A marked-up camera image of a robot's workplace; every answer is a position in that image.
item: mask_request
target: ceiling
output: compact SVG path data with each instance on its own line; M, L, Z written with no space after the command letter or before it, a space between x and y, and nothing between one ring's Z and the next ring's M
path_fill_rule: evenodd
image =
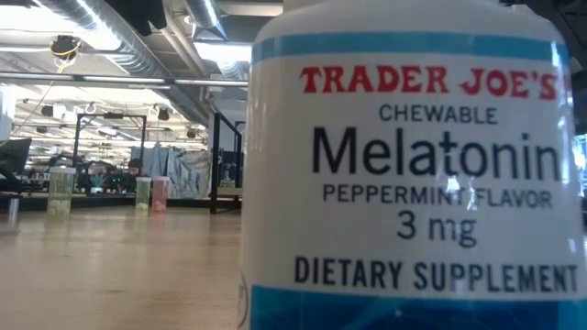
M68 20L62 19L46 10L35 6L37 2L50 0L0 0L0 71L10 72L46 72L55 73L63 64L48 50L49 44L58 35L70 35L84 41L81 44L75 62L63 67L64 73L93 74L104 76L128 75L119 63L113 60L112 51L103 52L96 47L96 39L88 32ZM250 45L260 28L272 17L282 12L280 0L216 0L220 13L220 22L226 32L227 40L219 38L213 29L198 28L193 38L193 20L185 5L186 0L85 0L88 3L107 1L116 7L120 4L153 3L165 8L167 13L166 28L156 28L161 23L164 12L151 17L150 28L137 31L128 26L137 45L144 43L148 56L162 65L163 71L172 77L210 77L215 79L247 80L250 63ZM587 0L500 0L515 10L541 15L553 22L570 46L573 55L571 69L575 96L575 113L578 130L587 133ZM240 70L237 79L227 74L226 68L220 70L222 63L231 62ZM46 117L40 113L43 105L57 105L66 108L69 113L92 109L96 114L118 112L127 115L144 115L148 117L149 144L156 141L168 141L187 149L205 149L209 125L209 116L213 108L232 117L242 116L246 112L246 90L242 88L182 88L190 105L178 104L177 99L159 90L145 89L133 85L131 89L96 88L84 86L49 86L19 85L12 86L17 96L16 128L14 137L33 137L35 145L42 148L60 146L60 151L71 152L75 124L72 117ZM215 107L208 106L214 102ZM169 109L170 119L161 121L159 109ZM104 127L124 127L117 129L115 137L105 137L98 132L96 124ZM47 125L47 133L37 133L37 127ZM109 120L95 119L82 132L82 152L87 157L98 157L107 153L111 162L124 163L129 157L128 146L137 145L140 130L134 128L136 122L130 119ZM188 138L188 128L197 133L196 138ZM102 147L105 139L110 148Z

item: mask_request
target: melatonin bottle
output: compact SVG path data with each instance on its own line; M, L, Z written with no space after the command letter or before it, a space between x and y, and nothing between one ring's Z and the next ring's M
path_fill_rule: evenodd
M587 329L557 30L488 0L285 10L253 47L239 327Z

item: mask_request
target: supplement bottle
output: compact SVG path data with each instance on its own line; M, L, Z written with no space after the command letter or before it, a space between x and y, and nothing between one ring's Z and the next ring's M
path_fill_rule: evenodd
M548 21L486 0L273 19L251 63L240 328L585 329L568 63Z

